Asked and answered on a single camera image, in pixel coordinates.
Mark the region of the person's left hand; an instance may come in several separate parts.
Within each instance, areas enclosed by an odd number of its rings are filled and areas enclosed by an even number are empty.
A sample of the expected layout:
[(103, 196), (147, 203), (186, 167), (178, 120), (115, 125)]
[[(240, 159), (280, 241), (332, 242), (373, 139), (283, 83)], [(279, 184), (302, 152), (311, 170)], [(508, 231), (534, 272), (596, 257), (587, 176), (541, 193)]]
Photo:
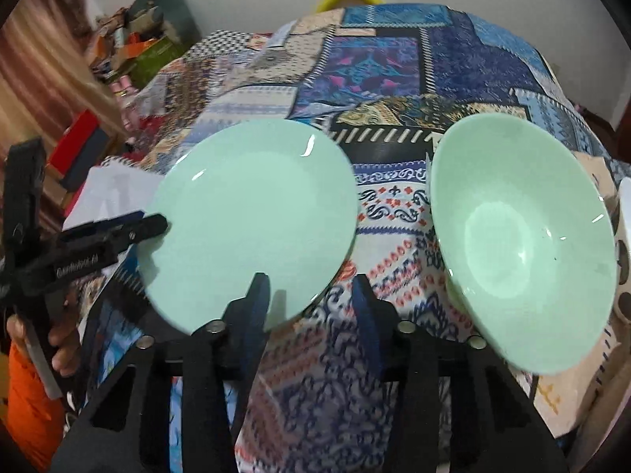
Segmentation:
[[(64, 378), (73, 376), (80, 365), (79, 316), (77, 292), (75, 289), (71, 289), (65, 296), (60, 319), (48, 334), (49, 343), (56, 350), (56, 354), (51, 360), (51, 367)], [(27, 362), (31, 363), (27, 347), (29, 339), (24, 321), (17, 315), (10, 316), (6, 321), (6, 331), (9, 333), (12, 345)]]

